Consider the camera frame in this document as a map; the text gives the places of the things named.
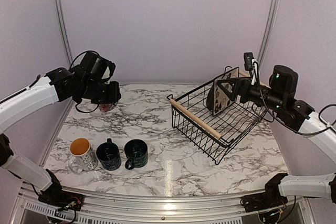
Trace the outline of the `white patterned mug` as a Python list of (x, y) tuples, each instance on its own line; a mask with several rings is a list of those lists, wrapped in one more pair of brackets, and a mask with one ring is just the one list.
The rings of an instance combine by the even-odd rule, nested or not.
[(98, 159), (86, 138), (75, 139), (70, 144), (69, 150), (71, 158), (68, 167), (73, 173), (92, 171), (98, 166)]

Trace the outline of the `dark green mug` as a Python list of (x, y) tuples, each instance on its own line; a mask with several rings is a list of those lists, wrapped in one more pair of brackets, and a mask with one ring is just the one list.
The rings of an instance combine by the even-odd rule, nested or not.
[(133, 139), (128, 141), (124, 147), (124, 152), (127, 157), (125, 163), (127, 170), (144, 167), (148, 162), (148, 146), (143, 140)]

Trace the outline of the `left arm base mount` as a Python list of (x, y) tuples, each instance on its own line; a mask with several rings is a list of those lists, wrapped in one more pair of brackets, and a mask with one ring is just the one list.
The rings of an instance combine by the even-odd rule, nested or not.
[(67, 205), (75, 202), (75, 205), (70, 206), (69, 208), (75, 211), (80, 211), (83, 195), (64, 191), (57, 177), (50, 170), (46, 169), (46, 171), (51, 177), (52, 184), (46, 190), (40, 191), (38, 200), (49, 205), (57, 206), (61, 210), (65, 210)]

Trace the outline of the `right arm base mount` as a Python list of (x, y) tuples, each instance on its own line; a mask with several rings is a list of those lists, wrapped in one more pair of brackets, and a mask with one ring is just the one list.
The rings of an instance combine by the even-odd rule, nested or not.
[(253, 212), (285, 205), (288, 199), (280, 194), (278, 186), (281, 180), (286, 176), (288, 176), (287, 173), (276, 174), (266, 182), (265, 191), (263, 193), (243, 196), (240, 200), (240, 204), (245, 208), (245, 211)]

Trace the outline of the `red white patterned bowl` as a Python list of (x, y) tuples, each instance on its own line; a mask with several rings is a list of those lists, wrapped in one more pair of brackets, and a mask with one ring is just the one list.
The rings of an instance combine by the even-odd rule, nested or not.
[(109, 112), (109, 111), (113, 110), (117, 105), (118, 105), (117, 102), (108, 103), (108, 104), (100, 104), (99, 105), (99, 110), (103, 113), (106, 113), (106, 112)]

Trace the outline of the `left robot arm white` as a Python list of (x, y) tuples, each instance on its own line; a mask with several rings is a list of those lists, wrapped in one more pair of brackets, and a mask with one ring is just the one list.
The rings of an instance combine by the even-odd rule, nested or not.
[(31, 85), (1, 100), (1, 168), (33, 184), (54, 205), (66, 202), (66, 193), (59, 189), (58, 179), (10, 147), (5, 131), (38, 110), (72, 99), (80, 104), (84, 99), (92, 104), (114, 104), (121, 99), (119, 84), (111, 81), (116, 65), (103, 58), (96, 51), (80, 54), (78, 65), (69, 69), (59, 67)]

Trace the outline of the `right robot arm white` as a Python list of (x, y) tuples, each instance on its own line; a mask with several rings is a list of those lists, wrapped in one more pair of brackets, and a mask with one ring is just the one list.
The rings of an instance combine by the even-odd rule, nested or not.
[[(255, 62), (249, 70), (254, 73), (253, 77), (218, 80), (216, 85), (231, 100), (239, 98), (241, 103), (252, 101), (263, 106), (281, 126), (335, 161), (334, 124), (323, 120), (321, 113), (308, 103), (295, 98), (298, 74), (286, 66), (276, 65), (269, 85), (264, 86), (259, 82), (258, 63)], [(265, 184), (261, 195), (243, 197), (243, 204), (247, 207), (258, 204), (271, 207), (288, 196), (324, 198), (335, 202), (335, 173), (315, 176), (277, 174)]]

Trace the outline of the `dark blue mug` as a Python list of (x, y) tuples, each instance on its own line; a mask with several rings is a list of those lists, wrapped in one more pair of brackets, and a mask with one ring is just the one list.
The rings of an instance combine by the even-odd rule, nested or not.
[(96, 156), (105, 170), (117, 170), (121, 166), (119, 148), (111, 138), (98, 146)]

